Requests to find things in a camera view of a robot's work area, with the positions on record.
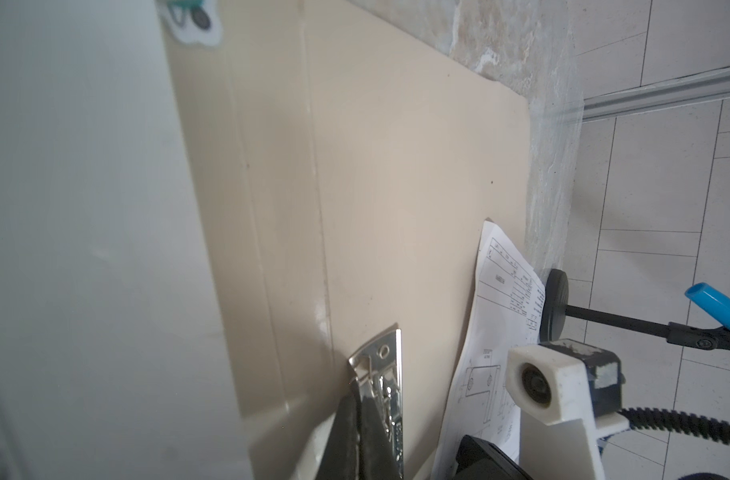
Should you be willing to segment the drawing paper sheet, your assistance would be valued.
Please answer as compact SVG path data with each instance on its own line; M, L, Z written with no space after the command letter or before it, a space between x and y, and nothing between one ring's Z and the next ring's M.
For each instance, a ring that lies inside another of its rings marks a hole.
M0 479L249 479L151 1L0 1Z
M521 410L506 390L508 352L539 338L545 288L494 222L483 223L472 308L443 416L430 477L449 479L463 436L519 458Z

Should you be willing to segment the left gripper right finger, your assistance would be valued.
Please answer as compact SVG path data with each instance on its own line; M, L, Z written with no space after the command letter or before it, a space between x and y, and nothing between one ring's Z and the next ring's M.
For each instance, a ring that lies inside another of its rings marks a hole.
M369 397L363 398L359 407L359 478L400 479L376 402Z

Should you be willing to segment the metal folder clip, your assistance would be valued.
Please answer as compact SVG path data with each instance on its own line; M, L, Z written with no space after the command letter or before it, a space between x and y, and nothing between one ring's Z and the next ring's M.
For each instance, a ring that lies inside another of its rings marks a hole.
M402 330L393 325L363 344L348 359L358 406L365 397L376 402L391 443L400 479L404 477Z

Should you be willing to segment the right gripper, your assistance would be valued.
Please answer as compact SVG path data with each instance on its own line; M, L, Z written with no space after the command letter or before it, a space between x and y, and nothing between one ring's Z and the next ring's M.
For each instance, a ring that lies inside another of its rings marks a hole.
M519 465L494 444L465 435L456 454L454 480L531 480Z

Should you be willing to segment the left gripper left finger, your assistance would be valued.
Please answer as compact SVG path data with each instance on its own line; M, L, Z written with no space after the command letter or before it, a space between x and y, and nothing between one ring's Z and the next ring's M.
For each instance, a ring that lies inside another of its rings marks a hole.
M358 400L343 396L336 410L317 480L355 480L359 476Z

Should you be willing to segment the beige paper folder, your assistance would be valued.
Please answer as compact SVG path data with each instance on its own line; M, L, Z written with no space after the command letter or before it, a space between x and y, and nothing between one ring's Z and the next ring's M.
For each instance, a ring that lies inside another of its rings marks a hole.
M483 223L524 243L526 100L347 1L221 1L164 38L258 479L291 479L348 357L402 330L405 473L425 477Z

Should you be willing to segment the blue yellow microphone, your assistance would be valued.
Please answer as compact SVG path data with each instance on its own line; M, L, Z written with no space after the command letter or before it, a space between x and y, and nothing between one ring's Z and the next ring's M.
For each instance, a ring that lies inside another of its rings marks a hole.
M730 298L707 283L688 288L684 295L730 331Z

